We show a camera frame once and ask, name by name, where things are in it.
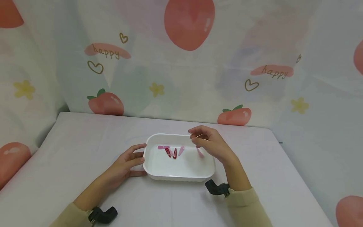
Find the pink hair clip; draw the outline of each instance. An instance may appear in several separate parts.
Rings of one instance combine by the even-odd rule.
[[[204,155],[202,154],[202,152],[200,152],[199,148],[197,148],[197,152],[198,152],[198,154],[199,154],[199,156],[200,156],[201,158],[204,158]]]
[[[167,148],[165,148],[165,151],[166,151],[166,153],[168,154],[168,156],[169,156],[169,158],[171,157],[171,155],[170,155],[170,150],[169,150],[169,148],[167,147]]]
[[[180,156],[180,155],[183,153],[183,151],[184,151],[184,146],[182,146],[182,147],[180,148],[180,150],[179,150],[179,155],[178,155],[178,156]]]
[[[173,153],[172,151],[170,151],[170,154],[171,154],[171,156],[174,158],[174,153]]]
[[[174,158],[174,159],[176,159],[176,148],[175,148],[175,150],[174,150],[173,158]]]

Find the heart outline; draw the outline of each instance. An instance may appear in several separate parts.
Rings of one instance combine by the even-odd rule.
[[[127,41],[129,40],[128,36],[125,36],[122,32],[120,32],[120,40],[122,43],[127,43]]]
[[[249,86],[252,86],[252,85],[254,85],[254,84],[257,84],[257,86],[256,86],[256,87],[254,87],[254,88],[252,88],[251,90],[248,90],[248,89],[247,89],[247,82],[248,82],[248,81],[249,81]],[[260,85],[260,83],[258,83],[258,82],[251,83],[251,80],[250,80],[250,79],[248,79],[248,80],[246,80],[246,82],[245,82],[245,89],[246,89],[246,91],[250,92],[250,91],[253,91],[254,89],[256,89],[259,85]]]
[[[91,66],[90,66],[90,63],[92,63],[93,67],[95,67],[95,68],[97,68],[99,65],[100,65],[100,66],[102,66],[102,70],[101,70],[101,72],[96,72],[94,69],[92,69],[92,68],[91,68]],[[103,70],[105,69],[101,63],[97,63],[97,64],[95,65],[92,61],[88,61],[88,62],[87,62],[87,65],[88,65],[88,68],[90,68],[90,70],[92,70],[93,72],[95,72],[95,73],[97,73],[97,74],[101,74],[101,73],[103,72]]]

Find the white table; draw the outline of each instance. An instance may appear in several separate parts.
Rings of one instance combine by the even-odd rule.
[[[187,134],[199,123],[61,113],[39,151],[0,191],[1,226],[49,226],[128,147],[155,133]],[[216,128],[241,160],[275,227],[331,227],[269,129]],[[216,184],[226,182],[216,162]],[[110,226],[232,226],[224,196],[203,183],[130,178],[102,204],[119,215]]]

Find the green leaf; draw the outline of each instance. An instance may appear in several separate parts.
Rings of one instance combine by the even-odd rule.
[[[243,105],[239,105],[239,106],[236,106],[233,110],[238,110],[238,109],[241,109],[243,107]]]
[[[101,94],[105,93],[105,92],[106,92],[106,90],[102,88],[101,90],[98,91],[97,97],[100,96]]]

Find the wrist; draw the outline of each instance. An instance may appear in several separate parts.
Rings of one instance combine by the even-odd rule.
[[[219,161],[223,165],[227,165],[227,166],[236,165],[236,164],[240,163],[240,160],[238,159],[237,155],[233,151],[228,152],[225,156],[220,158]]]

